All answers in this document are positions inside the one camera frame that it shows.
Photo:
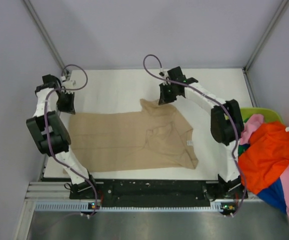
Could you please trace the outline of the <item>beige t shirt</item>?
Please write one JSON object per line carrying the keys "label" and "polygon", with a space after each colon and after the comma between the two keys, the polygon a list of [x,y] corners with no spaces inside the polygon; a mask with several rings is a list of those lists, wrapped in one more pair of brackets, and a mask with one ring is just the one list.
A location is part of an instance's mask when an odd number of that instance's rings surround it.
{"label": "beige t shirt", "polygon": [[69,118],[71,149],[89,172],[186,168],[198,165],[193,128],[171,105],[140,99],[141,111],[76,113]]}

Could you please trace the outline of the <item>aluminium frame post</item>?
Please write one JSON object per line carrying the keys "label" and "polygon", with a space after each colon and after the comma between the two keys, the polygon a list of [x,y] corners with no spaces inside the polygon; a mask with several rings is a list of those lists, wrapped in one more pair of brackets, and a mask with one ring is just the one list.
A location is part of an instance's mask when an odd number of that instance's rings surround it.
{"label": "aluminium frame post", "polygon": [[276,26],[278,25],[280,19],[286,12],[289,7],[289,0],[281,0],[277,10],[275,11],[273,17],[271,18],[269,24],[267,25],[264,33],[262,34],[261,38],[259,39],[256,47],[252,51],[246,65],[244,66],[243,70],[247,73],[251,67],[253,66],[254,62],[258,58],[259,54],[261,53],[262,49],[268,42],[269,38],[271,37],[273,31],[275,30]]}
{"label": "aluminium frame post", "polygon": [[22,4],[24,5],[24,8],[28,12],[29,16],[34,22],[34,25],[36,26],[39,34],[41,35],[45,45],[47,46],[50,54],[52,55],[54,61],[56,62],[57,66],[63,70],[65,67],[65,62],[63,61],[62,57],[60,56],[59,51],[56,48],[56,45],[54,44],[52,38],[50,37],[50,34],[48,33],[45,25],[43,24],[43,21],[41,17],[39,16],[38,12],[36,11],[33,3],[31,0],[21,0]]}

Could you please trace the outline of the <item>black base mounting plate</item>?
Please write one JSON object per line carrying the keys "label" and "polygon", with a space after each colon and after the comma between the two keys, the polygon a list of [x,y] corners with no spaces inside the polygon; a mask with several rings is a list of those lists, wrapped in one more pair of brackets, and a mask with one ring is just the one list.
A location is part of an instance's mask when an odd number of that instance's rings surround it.
{"label": "black base mounting plate", "polygon": [[107,208],[208,207],[220,199],[243,196],[243,186],[218,180],[97,179],[95,187],[87,182],[64,184],[71,200],[98,199]]}

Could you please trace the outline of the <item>blue t shirt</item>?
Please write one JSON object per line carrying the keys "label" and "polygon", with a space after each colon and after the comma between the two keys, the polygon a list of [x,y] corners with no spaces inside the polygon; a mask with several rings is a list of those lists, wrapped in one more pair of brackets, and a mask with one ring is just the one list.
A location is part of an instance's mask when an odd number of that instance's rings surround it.
{"label": "blue t shirt", "polygon": [[283,214],[287,214],[287,205],[280,178],[278,178],[269,187],[261,190],[257,196],[270,206],[279,209]]}

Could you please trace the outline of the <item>green plastic basket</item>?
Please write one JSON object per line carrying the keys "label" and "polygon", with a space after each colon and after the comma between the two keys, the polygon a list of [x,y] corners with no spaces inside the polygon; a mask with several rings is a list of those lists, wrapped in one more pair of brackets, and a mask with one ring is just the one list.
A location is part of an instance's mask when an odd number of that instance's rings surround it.
{"label": "green plastic basket", "polygon": [[280,115],[274,110],[261,107],[242,107],[240,109],[241,117],[244,123],[260,124],[280,122],[283,123]]}

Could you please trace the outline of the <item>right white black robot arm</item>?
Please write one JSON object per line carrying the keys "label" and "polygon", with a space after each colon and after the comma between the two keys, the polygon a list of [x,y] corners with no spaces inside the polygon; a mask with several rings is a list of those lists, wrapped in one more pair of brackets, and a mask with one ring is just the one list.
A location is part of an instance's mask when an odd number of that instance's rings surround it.
{"label": "right white black robot arm", "polygon": [[238,144],[244,130],[239,103],[235,99],[217,97],[195,78],[187,78],[179,66],[168,71],[161,68],[159,76],[164,79],[159,85],[159,105],[173,103],[181,96],[209,114],[211,136],[219,143],[217,190],[222,197],[231,197],[241,186],[241,174],[236,166]]}

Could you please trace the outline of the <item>dark green t shirt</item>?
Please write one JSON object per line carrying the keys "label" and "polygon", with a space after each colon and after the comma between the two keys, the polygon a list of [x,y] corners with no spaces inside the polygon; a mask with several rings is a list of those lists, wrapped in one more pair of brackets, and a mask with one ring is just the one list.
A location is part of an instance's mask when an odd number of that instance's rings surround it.
{"label": "dark green t shirt", "polygon": [[250,147],[249,144],[239,145],[238,146],[238,155],[241,156],[249,147]]}

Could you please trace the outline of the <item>right aluminium frame post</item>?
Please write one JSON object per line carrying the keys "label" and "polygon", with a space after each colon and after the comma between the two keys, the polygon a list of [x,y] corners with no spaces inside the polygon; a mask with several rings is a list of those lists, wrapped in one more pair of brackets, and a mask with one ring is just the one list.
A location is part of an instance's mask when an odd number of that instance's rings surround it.
{"label": "right aluminium frame post", "polygon": [[244,66],[243,70],[247,73],[251,67],[253,66],[254,62],[258,58],[259,54],[261,53],[262,49],[268,42],[269,38],[271,37],[273,31],[275,30],[276,26],[278,25],[280,19],[286,12],[289,7],[289,0],[281,0],[277,10],[275,11],[273,17],[271,18],[269,24],[267,25],[264,33],[262,34],[261,38],[259,39],[256,47],[252,51],[246,65]]}

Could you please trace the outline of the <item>orange t shirt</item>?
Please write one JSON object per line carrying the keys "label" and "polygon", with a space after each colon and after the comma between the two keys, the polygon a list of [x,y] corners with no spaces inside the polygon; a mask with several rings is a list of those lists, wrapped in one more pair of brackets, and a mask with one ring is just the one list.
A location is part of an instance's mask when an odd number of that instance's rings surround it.
{"label": "orange t shirt", "polygon": [[263,123],[250,137],[249,148],[238,157],[245,178],[241,183],[257,195],[270,187],[289,165],[289,131],[279,121]]}

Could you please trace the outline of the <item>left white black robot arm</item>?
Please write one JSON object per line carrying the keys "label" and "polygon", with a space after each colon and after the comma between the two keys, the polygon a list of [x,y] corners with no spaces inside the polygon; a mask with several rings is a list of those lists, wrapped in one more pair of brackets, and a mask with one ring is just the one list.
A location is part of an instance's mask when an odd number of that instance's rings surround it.
{"label": "left white black robot arm", "polygon": [[81,192],[90,199],[97,195],[98,186],[73,153],[69,132],[59,116],[60,112],[76,113],[75,93],[69,89],[74,85],[70,81],[62,82],[54,75],[44,75],[42,84],[35,89],[36,110],[26,120],[26,126],[40,153],[52,157],[69,175],[70,190],[73,193]]}

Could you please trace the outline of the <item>left aluminium frame post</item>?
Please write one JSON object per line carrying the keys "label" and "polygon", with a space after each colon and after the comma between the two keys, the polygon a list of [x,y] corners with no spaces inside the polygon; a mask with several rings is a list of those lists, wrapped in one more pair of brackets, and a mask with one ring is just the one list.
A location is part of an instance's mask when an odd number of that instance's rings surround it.
{"label": "left aluminium frame post", "polygon": [[50,34],[48,33],[45,25],[43,24],[43,21],[41,17],[39,16],[38,12],[36,11],[33,3],[31,0],[21,0],[22,4],[24,5],[24,8],[28,12],[29,16],[34,22],[34,25],[36,26],[39,34],[41,35],[45,45],[47,46],[50,54],[52,55],[54,61],[56,62],[57,66],[63,70],[65,67],[65,62],[63,61],[62,57],[60,56],[59,51],[56,48],[56,45],[54,44],[52,38],[50,37]]}

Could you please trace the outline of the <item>pink t shirt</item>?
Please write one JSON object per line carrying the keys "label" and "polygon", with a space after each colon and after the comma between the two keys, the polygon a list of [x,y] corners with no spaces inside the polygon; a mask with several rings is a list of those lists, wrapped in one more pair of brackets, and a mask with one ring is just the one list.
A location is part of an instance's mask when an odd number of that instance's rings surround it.
{"label": "pink t shirt", "polygon": [[244,124],[244,130],[241,133],[240,145],[249,144],[252,134],[265,122],[262,114],[253,114]]}

